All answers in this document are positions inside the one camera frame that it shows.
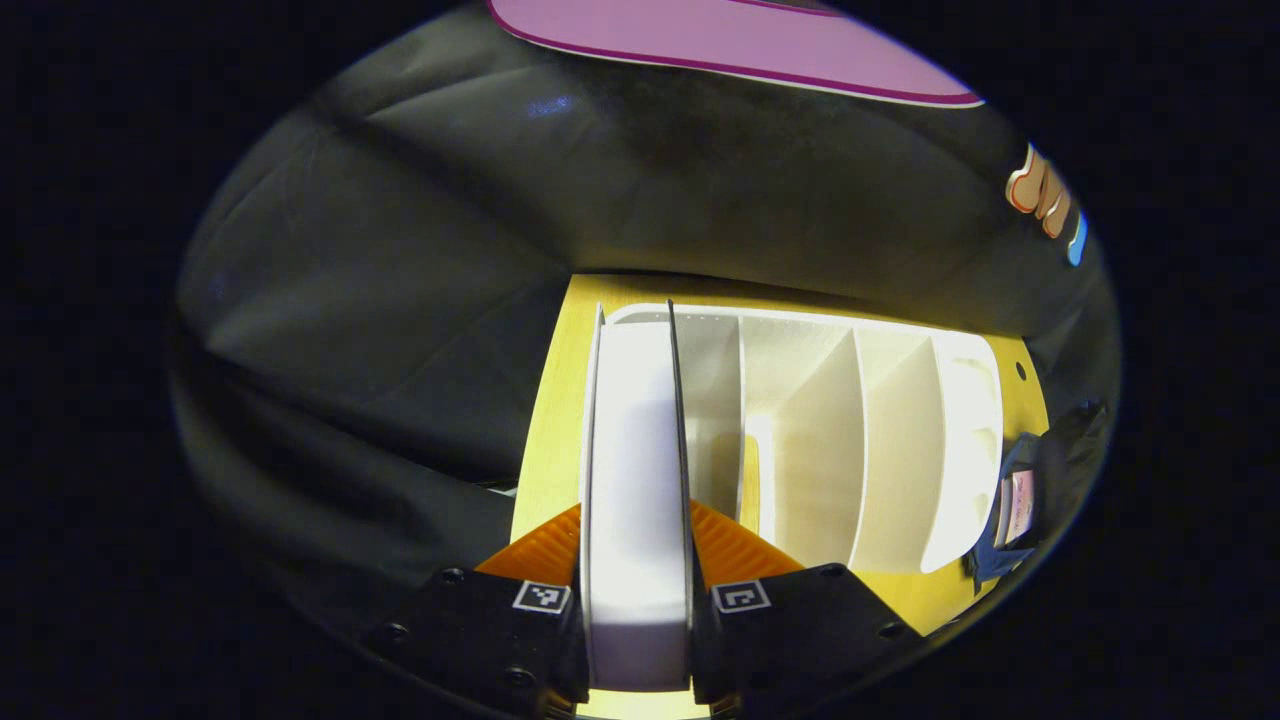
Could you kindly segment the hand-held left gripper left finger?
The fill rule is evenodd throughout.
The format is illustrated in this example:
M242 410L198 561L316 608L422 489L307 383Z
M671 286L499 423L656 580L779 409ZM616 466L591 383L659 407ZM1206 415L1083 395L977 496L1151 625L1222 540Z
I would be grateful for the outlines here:
M362 647L488 716L572 716L589 698L573 505L474 569L436 571Z

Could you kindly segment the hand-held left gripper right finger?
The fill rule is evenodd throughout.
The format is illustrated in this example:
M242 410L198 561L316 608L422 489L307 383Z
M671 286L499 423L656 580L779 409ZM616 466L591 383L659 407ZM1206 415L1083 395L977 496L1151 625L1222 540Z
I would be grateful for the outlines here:
M799 719L904 667L925 638L841 562L803 566L691 502L691 682L713 719Z

